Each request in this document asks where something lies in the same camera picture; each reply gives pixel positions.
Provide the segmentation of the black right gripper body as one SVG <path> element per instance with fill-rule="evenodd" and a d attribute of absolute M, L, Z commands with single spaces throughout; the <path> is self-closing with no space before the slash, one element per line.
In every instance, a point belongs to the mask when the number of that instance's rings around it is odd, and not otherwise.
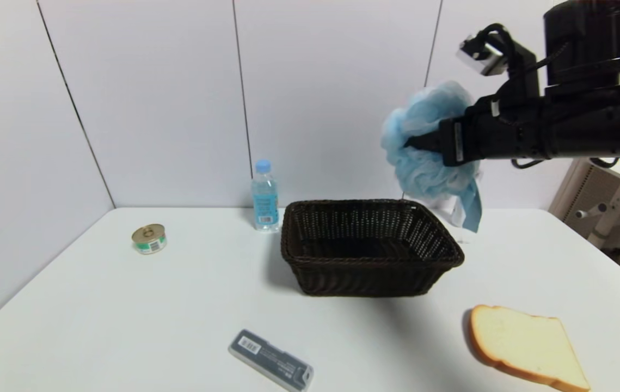
<path fill-rule="evenodd" d="M 539 131 L 531 122 L 495 117 L 489 100 L 479 99 L 464 114 L 439 124 L 440 151 L 446 166 L 481 160 L 546 160 Z"/>

